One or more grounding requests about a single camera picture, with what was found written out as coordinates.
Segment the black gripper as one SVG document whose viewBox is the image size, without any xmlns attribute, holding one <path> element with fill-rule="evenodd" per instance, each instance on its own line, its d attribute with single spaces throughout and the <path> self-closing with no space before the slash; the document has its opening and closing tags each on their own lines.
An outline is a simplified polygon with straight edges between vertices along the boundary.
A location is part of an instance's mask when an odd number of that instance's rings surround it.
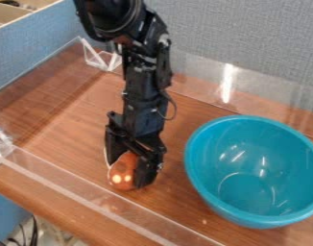
<svg viewBox="0 0 313 246">
<path fill-rule="evenodd" d="M 136 154 L 134 186 L 143 188 L 156 179 L 167 147 L 159 137 L 159 132 L 139 136 L 131 134 L 122 126 L 123 115 L 115 111 L 108 112 L 108 121 L 104 145 L 106 162 L 112 165 L 126 151 Z"/>
</svg>

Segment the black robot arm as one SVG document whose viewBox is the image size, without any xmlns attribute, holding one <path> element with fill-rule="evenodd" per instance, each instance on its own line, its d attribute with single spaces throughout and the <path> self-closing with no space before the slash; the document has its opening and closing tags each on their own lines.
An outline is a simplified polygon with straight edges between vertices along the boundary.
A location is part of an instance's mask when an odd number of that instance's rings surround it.
<svg viewBox="0 0 313 246">
<path fill-rule="evenodd" d="M 123 112 L 108 113 L 106 163 L 110 185 L 132 190 L 151 185 L 163 167 L 161 139 L 171 85 L 171 39 L 167 25 L 143 0 L 74 0 L 88 36 L 111 41 L 122 56 Z"/>
</svg>

